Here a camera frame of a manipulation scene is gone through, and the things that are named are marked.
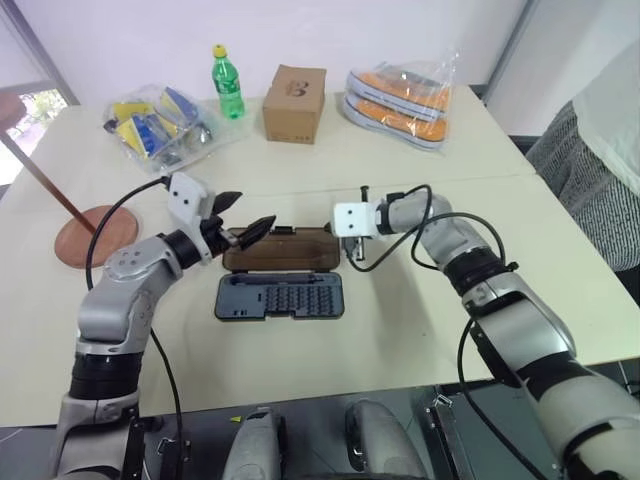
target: orange insole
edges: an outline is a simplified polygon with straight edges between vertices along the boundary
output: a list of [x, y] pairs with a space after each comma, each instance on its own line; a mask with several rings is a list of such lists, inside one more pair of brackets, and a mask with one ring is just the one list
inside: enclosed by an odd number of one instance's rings
[[423, 107], [445, 111], [449, 104], [448, 87], [434, 89], [432, 94], [425, 94], [418, 91], [420, 87], [401, 78], [390, 80], [371, 72], [360, 73], [358, 78], [370, 87]]
[[361, 114], [373, 118], [383, 125], [401, 130], [414, 137], [430, 142], [440, 142], [444, 140], [447, 130], [447, 121], [444, 118], [440, 118], [435, 122], [425, 122], [361, 98], [358, 99], [358, 102], [352, 105], [352, 107]]

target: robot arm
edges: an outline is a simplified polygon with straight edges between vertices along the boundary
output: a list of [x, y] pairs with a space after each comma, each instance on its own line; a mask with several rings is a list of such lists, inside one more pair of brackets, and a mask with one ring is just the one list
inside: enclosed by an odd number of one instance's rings
[[115, 252], [82, 302], [71, 387], [62, 399], [50, 475], [65, 479], [141, 478], [144, 428], [138, 376], [160, 297], [197, 262], [266, 235], [265, 217], [238, 237], [218, 214], [240, 196], [210, 195], [184, 174], [171, 178], [169, 210], [180, 229]]
[[[427, 200], [417, 191], [375, 204], [338, 204], [332, 227], [338, 237], [406, 232], [421, 224]], [[433, 195], [429, 218], [450, 211], [445, 198]], [[474, 320], [470, 333], [491, 373], [524, 389], [570, 478], [637, 478], [638, 402], [576, 361], [566, 325], [467, 221], [427, 224], [420, 242]]]

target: wooden rod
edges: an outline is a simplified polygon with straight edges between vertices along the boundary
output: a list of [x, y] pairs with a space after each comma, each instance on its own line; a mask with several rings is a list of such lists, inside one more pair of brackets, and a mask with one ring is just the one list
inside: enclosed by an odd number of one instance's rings
[[62, 206], [66, 208], [67, 211], [71, 215], [73, 215], [73, 217], [78, 220], [78, 222], [80, 222], [91, 235], [93, 235], [96, 231], [96, 227], [94, 227], [91, 222], [87, 220], [87, 218], [82, 215], [82, 213], [73, 205], [73, 203], [71, 203], [69, 199], [65, 197], [60, 190], [58, 190], [58, 187], [56, 187], [53, 182], [49, 180], [49, 178], [42, 172], [42, 170], [40, 170], [38, 166], [33, 163], [33, 161], [27, 156], [26, 153], [22, 151], [22, 149], [16, 144], [16, 142], [13, 141], [13, 139], [7, 132], [0, 131], [0, 140], [2, 140], [2, 143], [4, 143], [9, 150], [11, 150], [11, 153], [16, 156], [20, 163], [22, 163], [22, 165], [24, 165], [24, 167], [29, 170], [29, 172], [31, 172], [31, 175], [36, 177], [36, 180], [38, 180], [42, 184], [42, 186], [46, 188], [47, 191], [51, 195], [53, 195], [55, 199], [58, 200], [58, 202], [60, 202]]

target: white wall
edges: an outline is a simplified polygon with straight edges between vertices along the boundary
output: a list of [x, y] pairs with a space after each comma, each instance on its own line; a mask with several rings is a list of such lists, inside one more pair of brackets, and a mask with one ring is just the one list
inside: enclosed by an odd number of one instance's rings
[[46, 78], [10, 20], [0, 9], [0, 88], [38, 82]]
[[487, 107], [507, 133], [540, 135], [638, 36], [638, 0], [541, 0]]
[[453, 44], [461, 83], [486, 82], [524, 0], [18, 0], [81, 103], [103, 106], [150, 82], [214, 95], [211, 45], [227, 45], [246, 96], [279, 63], [352, 67], [434, 60]]

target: plastic bag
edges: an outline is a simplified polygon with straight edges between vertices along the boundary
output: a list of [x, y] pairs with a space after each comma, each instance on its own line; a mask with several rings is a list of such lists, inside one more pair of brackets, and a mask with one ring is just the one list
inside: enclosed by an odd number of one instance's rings
[[178, 90], [146, 85], [110, 104], [104, 128], [148, 173], [167, 174], [238, 138], [240, 129]]
[[343, 112], [362, 127], [401, 138], [428, 150], [440, 149], [447, 136], [455, 59], [440, 64], [382, 63], [352, 70]]

